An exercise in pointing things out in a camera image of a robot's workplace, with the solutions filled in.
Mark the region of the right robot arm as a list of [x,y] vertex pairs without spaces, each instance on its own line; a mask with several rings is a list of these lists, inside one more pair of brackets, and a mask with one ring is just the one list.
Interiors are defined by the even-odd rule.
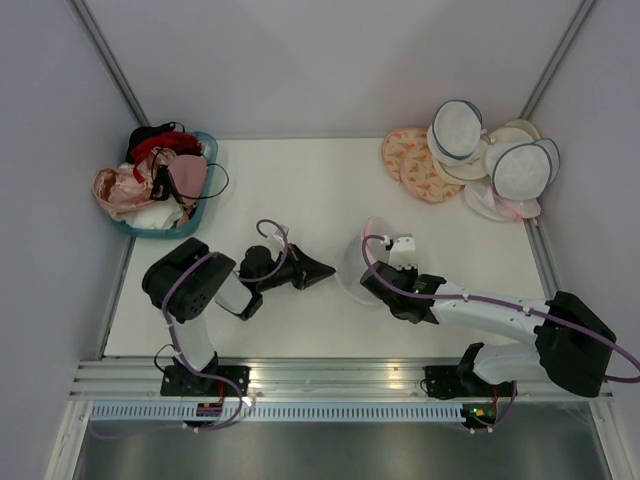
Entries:
[[470,345],[457,366],[459,388],[478,395],[504,382],[550,380],[586,398],[599,395],[616,340],[613,331],[576,295],[550,300],[490,297],[442,277],[376,262],[361,286],[397,319],[459,326],[508,339]]

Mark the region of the white mesh bag pink zipper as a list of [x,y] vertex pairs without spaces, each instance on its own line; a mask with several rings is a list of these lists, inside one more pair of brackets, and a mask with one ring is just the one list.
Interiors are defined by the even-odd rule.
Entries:
[[336,266],[336,278],[340,287],[356,302],[373,306],[377,299],[361,284],[361,277],[368,271],[362,254],[362,241],[368,235],[394,236],[395,229],[385,219],[372,216],[363,228],[353,236]]

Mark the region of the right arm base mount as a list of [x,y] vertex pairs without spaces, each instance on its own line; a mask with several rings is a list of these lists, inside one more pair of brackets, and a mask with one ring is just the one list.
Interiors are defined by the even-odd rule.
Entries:
[[427,396],[439,400],[477,397],[482,387],[469,372],[459,371],[453,365],[430,365],[424,367],[423,386]]

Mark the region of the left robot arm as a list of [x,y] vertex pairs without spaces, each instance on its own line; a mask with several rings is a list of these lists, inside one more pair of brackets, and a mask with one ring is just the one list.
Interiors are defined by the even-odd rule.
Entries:
[[174,357],[186,368],[184,385],[206,396],[218,384],[218,372],[211,366],[217,354],[203,317],[210,303],[245,321],[262,307],[264,292],[286,284],[304,291],[335,273],[295,244],[277,258],[265,246],[252,246],[236,263],[190,238],[147,270],[142,290],[165,317]]

